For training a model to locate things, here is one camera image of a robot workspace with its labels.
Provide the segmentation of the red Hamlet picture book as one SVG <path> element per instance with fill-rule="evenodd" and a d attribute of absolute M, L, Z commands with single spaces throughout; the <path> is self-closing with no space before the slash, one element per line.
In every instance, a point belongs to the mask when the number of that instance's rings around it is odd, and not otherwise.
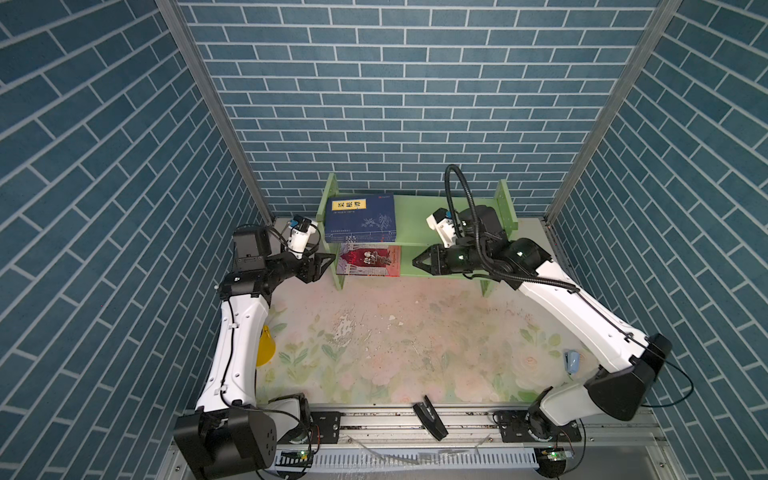
<path fill-rule="evenodd" d="M 399 277 L 401 247 L 348 243 L 341 246 L 336 273 L 341 276 Z"/>

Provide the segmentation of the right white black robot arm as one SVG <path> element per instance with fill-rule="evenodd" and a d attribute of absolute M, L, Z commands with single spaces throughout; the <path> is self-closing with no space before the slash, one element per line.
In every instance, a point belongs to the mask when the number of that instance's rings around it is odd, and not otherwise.
<path fill-rule="evenodd" d="M 447 166 L 444 186 L 446 207 L 427 219 L 440 241 L 419 254 L 413 266 L 432 276 L 508 285 L 550 312 L 597 359 L 589 378 L 548 387 L 537 396 L 525 416 L 529 434 L 549 441 L 574 420 L 603 413 L 629 421 L 647 407 L 646 396 L 662 370 L 675 366 L 671 341 L 619 318 L 535 241 L 509 239 L 496 211 L 475 202 L 459 166 Z"/>

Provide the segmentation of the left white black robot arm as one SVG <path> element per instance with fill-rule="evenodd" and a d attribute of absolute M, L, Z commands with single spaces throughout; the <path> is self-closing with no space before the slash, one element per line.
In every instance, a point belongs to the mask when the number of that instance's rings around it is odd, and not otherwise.
<path fill-rule="evenodd" d="M 302 393 L 258 405 L 258 356 L 267 336 L 272 296 L 285 280 L 320 280 L 334 261 L 310 241 L 321 234 L 309 218 L 288 222 L 283 236 L 272 226 L 245 224 L 233 233 L 233 260 L 220 282 L 220 329 L 202 393 L 190 414 L 177 418 L 173 440 L 197 479 L 254 472 L 275 473 L 278 446 L 296 442 L 305 471 L 321 446 L 321 429 Z"/>

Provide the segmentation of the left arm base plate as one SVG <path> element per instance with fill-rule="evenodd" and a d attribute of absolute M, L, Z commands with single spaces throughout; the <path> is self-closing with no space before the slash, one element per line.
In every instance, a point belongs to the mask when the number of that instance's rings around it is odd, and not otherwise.
<path fill-rule="evenodd" d="M 315 445 L 335 445 L 339 442 L 342 413 L 339 411 L 313 411 L 310 414 L 310 433 Z"/>

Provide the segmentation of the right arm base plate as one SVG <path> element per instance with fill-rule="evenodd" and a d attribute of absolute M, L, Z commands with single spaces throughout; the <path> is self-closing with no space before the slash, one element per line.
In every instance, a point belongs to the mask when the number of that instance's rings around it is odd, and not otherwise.
<path fill-rule="evenodd" d="M 583 440 L 579 422 L 572 421 L 564 426 L 545 426 L 542 433 L 530 425 L 526 410 L 495 410 L 491 420 L 496 425 L 503 443 L 555 442 L 576 443 Z"/>

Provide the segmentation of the blue book yellow label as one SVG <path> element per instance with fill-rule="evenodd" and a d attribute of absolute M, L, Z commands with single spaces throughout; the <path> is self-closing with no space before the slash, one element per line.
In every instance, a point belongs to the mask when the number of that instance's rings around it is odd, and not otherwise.
<path fill-rule="evenodd" d="M 356 243 L 395 243 L 395 235 L 334 235 L 326 239 L 328 243 L 333 244 L 356 244 Z"/>

